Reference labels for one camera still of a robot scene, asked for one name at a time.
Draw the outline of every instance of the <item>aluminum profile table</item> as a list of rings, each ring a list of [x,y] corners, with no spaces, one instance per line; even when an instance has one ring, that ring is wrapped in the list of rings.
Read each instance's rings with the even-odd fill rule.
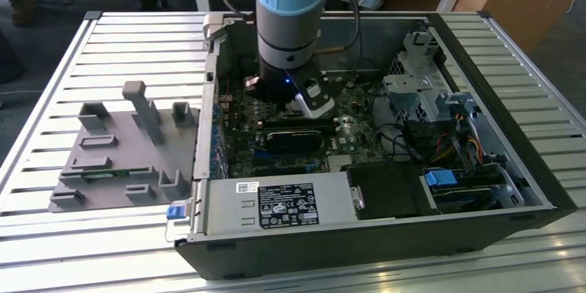
[[[452,257],[207,282],[164,239],[164,205],[47,213],[81,102],[129,110],[123,83],[144,80],[157,108],[177,100],[200,105],[203,16],[104,13],[83,22],[0,170],[0,292],[566,292],[586,285],[585,120],[475,13],[443,18],[581,208],[543,229]],[[466,89],[458,69],[450,72]]]

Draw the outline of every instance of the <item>floor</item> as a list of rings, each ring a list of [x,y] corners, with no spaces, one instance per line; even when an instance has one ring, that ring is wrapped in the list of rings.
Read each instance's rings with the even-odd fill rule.
[[[0,84],[0,162],[11,150],[13,141],[35,106],[55,68],[59,65],[83,15],[89,10],[136,11],[139,0],[39,0],[33,20],[15,27],[8,18],[8,0],[0,0],[0,30],[25,66],[23,76]],[[248,5],[249,0],[240,0]],[[171,10],[196,10],[193,0],[168,0]],[[559,20],[540,41],[530,58],[548,79],[566,95],[570,103],[586,116],[586,0],[575,0],[574,7]],[[29,91],[3,95],[9,91]]]

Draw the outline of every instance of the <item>barcode label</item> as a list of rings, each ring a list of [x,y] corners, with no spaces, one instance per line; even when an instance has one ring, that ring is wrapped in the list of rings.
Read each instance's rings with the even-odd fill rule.
[[[256,192],[257,191],[257,182],[239,182],[236,183],[236,192],[239,194],[245,192]]]

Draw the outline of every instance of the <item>blue tab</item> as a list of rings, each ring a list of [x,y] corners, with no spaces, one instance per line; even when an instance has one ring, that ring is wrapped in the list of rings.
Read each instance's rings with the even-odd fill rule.
[[[427,185],[430,187],[458,184],[456,177],[448,169],[430,171],[427,174],[424,174],[424,180],[427,181]]]
[[[167,220],[180,220],[185,218],[185,206],[169,206],[167,209]]]

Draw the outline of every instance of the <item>yellow wire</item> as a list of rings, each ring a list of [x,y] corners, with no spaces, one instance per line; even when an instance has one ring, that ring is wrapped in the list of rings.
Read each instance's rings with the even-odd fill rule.
[[[472,139],[468,139],[468,142],[471,142],[474,144],[474,147],[476,148],[476,154],[478,154],[478,152],[479,152],[478,143]]]
[[[439,159],[444,158],[451,152],[454,151],[454,147],[450,147],[450,149],[447,149],[443,154],[440,154],[432,161],[431,163],[435,163]]]

